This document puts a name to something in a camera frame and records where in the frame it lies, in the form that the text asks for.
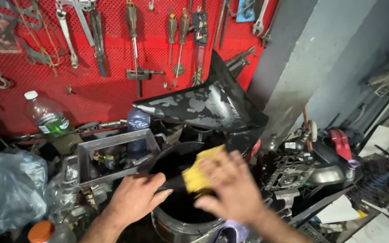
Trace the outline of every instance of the yellow sponge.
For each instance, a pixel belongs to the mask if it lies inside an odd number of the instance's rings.
[[[224,149],[225,146],[220,145],[198,153],[196,155],[196,161],[194,162],[192,167],[185,169],[181,173],[188,193],[197,192],[199,194],[203,194],[202,191],[209,191],[209,189],[211,188],[210,180],[200,170],[199,163],[204,158],[208,158],[212,161],[215,161],[215,155],[220,151],[224,151]]]

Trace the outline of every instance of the red pegboard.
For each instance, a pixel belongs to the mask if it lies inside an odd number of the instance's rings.
[[[21,8],[30,6],[31,0],[17,0]],[[176,31],[176,43],[172,46],[172,65],[169,66],[169,47],[167,37],[167,17],[169,8],[175,10],[177,23],[182,15],[182,9],[187,8],[189,0],[155,0],[154,11],[148,9],[149,0],[133,0],[138,8],[138,64],[144,69],[164,71],[165,75],[153,75],[151,80],[142,81],[143,98],[161,95],[184,89],[190,86],[191,77],[195,72],[193,62],[195,60],[195,46],[192,34],[187,37],[187,44],[183,46],[181,63],[186,67],[183,75],[178,77],[177,86],[174,87],[175,76],[172,67],[178,61],[179,53],[179,29]],[[68,50],[59,22],[56,18],[55,1],[38,1],[40,10],[51,32],[55,32],[59,44]],[[192,9],[201,6],[201,0],[194,0]],[[203,79],[208,77],[213,39],[217,23],[221,1],[207,1],[208,34],[209,40],[204,56]],[[270,0],[264,17],[265,30],[271,21],[278,0]],[[231,11],[236,12],[238,1],[231,1]],[[38,130],[26,117],[23,94],[35,90],[42,95],[48,95],[59,100],[65,105],[65,109],[73,114],[71,123],[74,125],[102,121],[107,122],[126,118],[127,112],[132,108],[132,101],[137,99],[136,81],[128,80],[127,69],[134,69],[132,42],[129,40],[128,28],[125,21],[125,0],[97,0],[97,9],[102,14],[104,25],[104,46],[107,57],[109,75],[102,77],[94,58],[94,47],[89,46],[84,31],[74,9],[65,6],[69,28],[72,31],[72,42],[79,57],[79,67],[73,69],[70,65],[69,55],[61,57],[61,64],[56,67],[57,77],[49,66],[41,64],[30,65],[25,61],[27,54],[0,54],[0,69],[4,78],[12,80],[14,85],[8,89],[0,89],[0,134],[20,135],[36,133]],[[228,17],[223,49],[218,50],[225,60],[256,46],[254,54],[248,57],[251,65],[244,68],[238,81],[247,89],[251,77],[255,71],[263,48],[260,40],[252,35],[252,22],[236,23],[235,18]],[[35,42],[25,25],[19,23],[15,33],[24,38],[35,50],[38,50]],[[50,54],[54,54],[44,28],[35,31],[42,45]],[[73,93],[67,95],[66,85],[71,85]]]

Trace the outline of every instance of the hand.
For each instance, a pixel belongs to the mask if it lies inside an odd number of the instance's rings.
[[[155,193],[163,185],[166,177],[163,173],[156,175],[127,175],[115,191],[109,206],[105,210],[122,227],[138,221],[165,201],[173,190]]]
[[[263,217],[265,207],[259,189],[251,176],[249,167],[238,151],[220,152],[218,161],[205,159],[200,168],[210,179],[213,196],[202,196],[194,206],[219,218],[235,220],[240,224],[253,225]]]

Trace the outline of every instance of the green label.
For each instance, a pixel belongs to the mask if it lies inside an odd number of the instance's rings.
[[[40,128],[44,134],[49,134],[51,137],[59,137],[73,131],[73,128],[65,117],[61,117],[56,121],[52,121],[44,126],[39,126],[38,128]]]

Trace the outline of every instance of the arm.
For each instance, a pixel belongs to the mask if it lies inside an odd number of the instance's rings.
[[[202,196],[194,202],[195,207],[250,226],[268,242],[312,242],[264,206],[249,167],[238,151],[229,155],[221,152],[215,160],[203,160],[200,167],[209,177],[217,198]]]
[[[172,193],[170,189],[155,194],[165,180],[163,173],[124,177],[109,205],[79,243],[115,243],[129,224],[143,218]]]

